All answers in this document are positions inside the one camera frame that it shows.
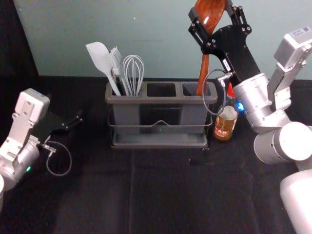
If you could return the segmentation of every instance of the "black tablecloth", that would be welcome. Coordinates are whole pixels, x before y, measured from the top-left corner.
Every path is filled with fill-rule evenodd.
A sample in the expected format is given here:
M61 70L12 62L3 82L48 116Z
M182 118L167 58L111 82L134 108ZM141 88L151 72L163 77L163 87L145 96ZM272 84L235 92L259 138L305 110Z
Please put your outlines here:
M209 151L111 150L105 85L102 78L2 82L2 141L18 94L28 87L51 93L55 114L70 118L81 107L88 112L81 126L58 138L73 155L70 174L48 174L42 154L5 193L0 233L294 233L279 183L297 169L293 163L261 163L253 150L256 134L244 116L233 139L211 139ZM291 120L312 124L311 91L312 81L294 82ZM205 164L190 166L189 159Z

